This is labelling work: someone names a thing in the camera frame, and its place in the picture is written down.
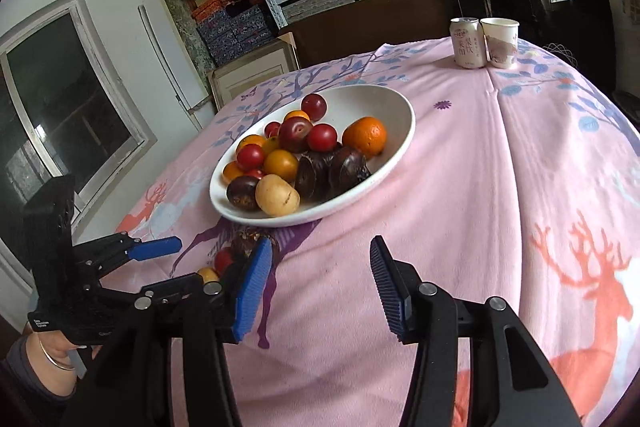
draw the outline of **metal bolt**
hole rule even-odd
[[[218,295],[222,292],[222,284],[217,281],[208,282],[202,287],[202,291],[207,295]]]
[[[418,291],[422,295],[431,296],[438,293],[438,287],[434,284],[431,284],[430,282],[423,282],[422,284],[420,284],[420,286],[418,286]]]
[[[500,297],[491,297],[489,299],[489,306],[491,306],[491,308],[493,308],[494,310],[501,312],[507,307],[507,303]]]
[[[146,310],[151,306],[151,299],[149,297],[139,297],[134,306],[137,310]]]

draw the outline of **picture frame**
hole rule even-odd
[[[286,34],[210,71],[209,82],[217,110],[265,80],[298,70],[295,49],[293,35]]]

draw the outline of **silver bangle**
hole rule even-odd
[[[75,367],[69,367],[68,365],[64,365],[63,363],[60,363],[60,362],[57,362],[56,360],[54,360],[53,357],[49,353],[47,353],[47,350],[42,345],[42,341],[40,340],[40,336],[37,333],[36,333],[36,336],[38,337],[38,342],[40,343],[40,347],[42,348],[42,352],[44,353],[44,356],[47,357],[47,360],[49,360],[49,362],[51,362],[57,368],[63,369],[64,371],[74,371],[74,370],[76,370]]]

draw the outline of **bowl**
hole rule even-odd
[[[322,203],[301,201],[299,209],[289,216],[269,217],[262,211],[246,212],[234,207],[226,199],[226,184],[222,171],[226,164],[236,159],[236,148],[242,138],[250,134],[264,136],[264,128],[271,121],[282,122],[289,111],[300,109],[302,100],[294,100],[268,114],[249,127],[226,152],[213,171],[209,185],[209,196],[215,209],[226,219],[253,227],[290,227],[329,216],[355,203],[382,182],[398,164],[409,148],[415,132],[415,114],[411,103],[400,93],[383,86],[360,84],[355,86],[332,87],[319,91],[326,100],[327,112],[316,123],[328,123],[338,132],[338,140],[343,131],[363,116],[378,118],[386,127],[385,150],[379,156],[367,161],[371,176],[344,194]]]

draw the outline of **tablecloth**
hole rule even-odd
[[[374,193],[274,232],[282,254],[254,329],[226,348],[244,425],[398,424],[415,347],[386,325],[369,267],[378,234],[456,298],[504,296],[583,423],[599,425],[640,367],[640,137],[577,70],[523,40],[514,70],[462,70],[441,39],[384,45],[242,94],[118,228],[145,240],[177,235],[183,250],[129,263],[106,285],[138,291],[212,264],[239,229],[208,195],[226,148],[273,109],[348,84],[403,93],[415,137]],[[457,426],[468,394],[463,343],[460,355]],[[174,398],[176,425],[186,425],[183,399]]]

